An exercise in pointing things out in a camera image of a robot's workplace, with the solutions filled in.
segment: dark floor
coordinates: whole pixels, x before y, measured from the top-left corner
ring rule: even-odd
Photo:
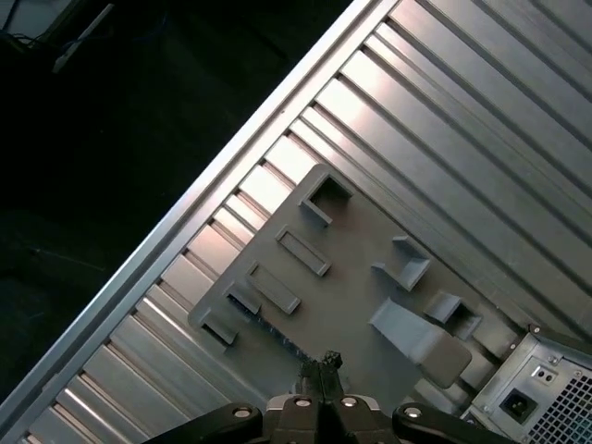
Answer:
[[[0,90],[1,399],[348,4],[122,4]]]

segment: bolt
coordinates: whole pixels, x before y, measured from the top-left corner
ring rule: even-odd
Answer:
[[[299,400],[296,400],[296,405],[299,407],[308,407],[311,405],[311,402],[305,398],[300,398]]]
[[[405,409],[404,413],[413,419],[419,418],[422,415],[422,411],[415,407],[408,407],[407,409]]]
[[[353,407],[355,404],[358,403],[358,400],[356,400],[355,398],[347,397],[347,398],[343,398],[341,400],[341,403],[343,405],[345,405],[346,407]]]
[[[251,415],[251,410],[243,407],[243,408],[235,410],[234,415],[237,418],[246,418]]]

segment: screw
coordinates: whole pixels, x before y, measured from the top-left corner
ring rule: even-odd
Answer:
[[[311,405],[311,402],[305,398],[300,398],[299,400],[296,400],[296,405],[299,407],[308,407]]]
[[[246,418],[251,415],[251,410],[247,408],[241,408],[234,411],[234,415],[237,418]]]
[[[356,400],[355,398],[348,397],[348,398],[343,398],[341,400],[341,403],[343,405],[345,405],[346,407],[353,407],[355,404],[358,403],[358,400]]]
[[[415,408],[415,407],[409,407],[409,408],[405,409],[404,413],[413,419],[419,418],[422,415],[422,411]]]

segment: power supply vent grille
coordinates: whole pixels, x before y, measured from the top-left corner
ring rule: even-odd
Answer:
[[[592,378],[572,378],[528,435],[531,444],[592,443]]]

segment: ribbed metal panel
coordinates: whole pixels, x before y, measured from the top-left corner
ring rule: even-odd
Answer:
[[[459,412],[528,323],[592,338],[590,6],[402,0],[360,10],[240,147],[240,162],[219,172],[222,185],[194,208],[205,223],[179,231],[179,255],[28,441],[141,442],[228,400],[263,406],[274,395],[265,382],[226,368],[187,313],[319,162],[482,295],[473,361],[447,390],[421,380],[413,399]]]

